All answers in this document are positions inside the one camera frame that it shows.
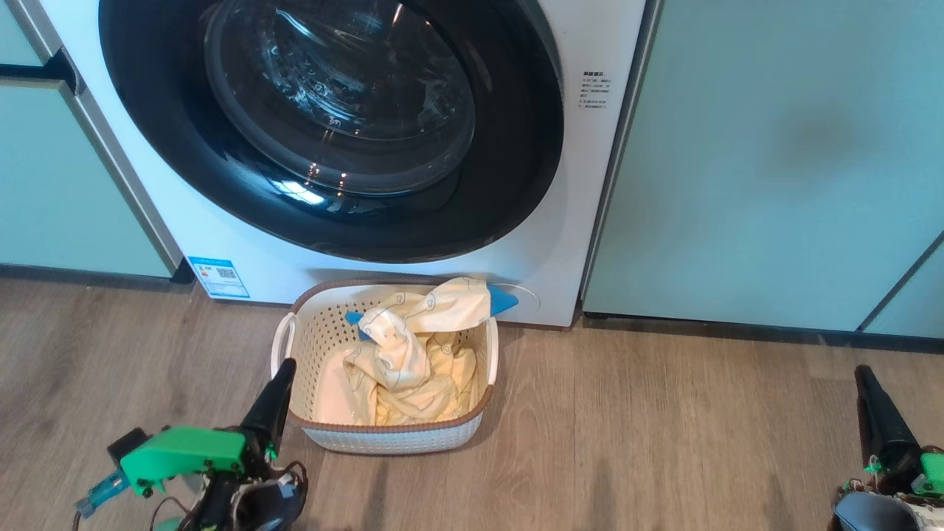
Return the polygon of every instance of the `brown basket rim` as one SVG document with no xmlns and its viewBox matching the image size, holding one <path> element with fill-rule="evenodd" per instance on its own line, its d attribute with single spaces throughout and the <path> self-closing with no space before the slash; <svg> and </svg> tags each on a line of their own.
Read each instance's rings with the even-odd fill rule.
<svg viewBox="0 0 944 531">
<path fill-rule="evenodd" d="M 358 285 L 379 285 L 379 284 L 414 284 L 414 285 L 439 285 L 449 280 L 449 278 L 442 277 L 431 277 L 427 275 L 389 275 L 378 277 L 376 279 L 355 279 L 347 281 L 336 281 L 331 283 L 321 283 L 318 284 L 305 293 L 301 294 L 300 297 L 295 301 L 295 304 L 292 305 L 291 312 L 293 314 L 298 314 L 298 311 L 301 307 L 308 302 L 309 299 L 315 295 L 328 291 L 330 289 L 336 289 L 339 287 L 352 287 Z M 408 424 L 405 426 L 354 426 L 350 424 L 328 424 L 324 422 L 312 422 L 311 420 L 304 420 L 292 411 L 292 408 L 289 408 L 289 418 L 292 419 L 293 423 L 302 426 L 303 428 L 311 428 L 315 430 L 320 430 L 324 432 L 335 432 L 335 433 L 350 433 L 350 434 L 403 434 L 403 433 L 417 433 L 417 432 L 431 432 L 436 430 L 446 430 L 449 428 L 455 428 L 463 424 L 468 423 L 473 420 L 475 417 L 481 414 L 485 409 L 485 406 L 492 400 L 492 394 L 495 391 L 495 385 L 489 384 L 485 387 L 485 391 L 482 392 L 481 399 L 479 403 L 476 404 L 474 408 L 469 410 L 468 413 L 462 415 L 453 420 L 443 420 L 441 422 L 424 422 L 422 424 Z"/>
</svg>

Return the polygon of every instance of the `basket handle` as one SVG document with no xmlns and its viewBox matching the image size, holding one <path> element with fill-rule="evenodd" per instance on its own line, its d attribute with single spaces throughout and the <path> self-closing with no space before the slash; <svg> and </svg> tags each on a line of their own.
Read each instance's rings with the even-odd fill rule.
<svg viewBox="0 0 944 531">
<path fill-rule="evenodd" d="M 282 365 L 282 360 L 289 357 L 292 350 L 292 342 L 295 341 L 295 314 L 289 312 L 276 328 L 276 336 L 272 338 L 272 377 L 276 377 L 278 366 Z M 289 338 L 285 340 L 285 331 L 288 330 Z M 282 345 L 285 345 L 285 353 L 282 355 Z"/>
</svg>

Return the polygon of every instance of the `washing machine door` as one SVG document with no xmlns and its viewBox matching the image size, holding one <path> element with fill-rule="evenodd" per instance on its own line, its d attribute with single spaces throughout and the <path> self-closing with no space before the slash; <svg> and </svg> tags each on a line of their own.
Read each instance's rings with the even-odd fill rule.
<svg viewBox="0 0 944 531">
<path fill-rule="evenodd" d="M 356 260 L 467 253 L 557 169 L 554 61 L 507 0 L 101 0 L 105 61 L 151 145 L 275 236 Z"/>
</svg>

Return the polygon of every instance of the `mint green cabinet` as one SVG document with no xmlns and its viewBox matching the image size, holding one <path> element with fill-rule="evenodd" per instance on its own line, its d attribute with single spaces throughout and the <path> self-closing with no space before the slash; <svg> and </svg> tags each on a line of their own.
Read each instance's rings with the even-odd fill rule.
<svg viewBox="0 0 944 531">
<path fill-rule="evenodd" d="M 931 0 L 665 0 L 584 311 L 858 328 L 944 229 L 942 28 Z"/>
<path fill-rule="evenodd" d="M 0 1 L 0 64 L 42 66 L 13 13 Z"/>
<path fill-rule="evenodd" d="M 866 332 L 944 339 L 944 246 L 915 271 Z"/>
<path fill-rule="evenodd" d="M 2 2 L 0 35 L 0 63 L 42 65 Z M 0 77 L 0 264 L 170 277 L 72 97 Z"/>
</svg>

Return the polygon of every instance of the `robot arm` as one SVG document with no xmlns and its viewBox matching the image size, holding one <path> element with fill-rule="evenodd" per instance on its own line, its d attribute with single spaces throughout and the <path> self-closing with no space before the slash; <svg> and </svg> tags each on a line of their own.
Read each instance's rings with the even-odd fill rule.
<svg viewBox="0 0 944 531">
<path fill-rule="evenodd" d="M 855 370 L 866 473 L 839 489 L 833 529 L 944 531 L 944 453 L 920 447 L 868 366 Z"/>
<path fill-rule="evenodd" d="M 109 445 L 116 471 L 76 504 L 76 524 L 127 488 L 144 498 L 181 474 L 200 474 L 203 488 L 180 531 L 283 529 L 298 518 L 308 493 L 300 463 L 275 469 L 295 377 L 285 360 L 238 426 L 165 427 L 149 436 L 135 428 Z"/>
</svg>

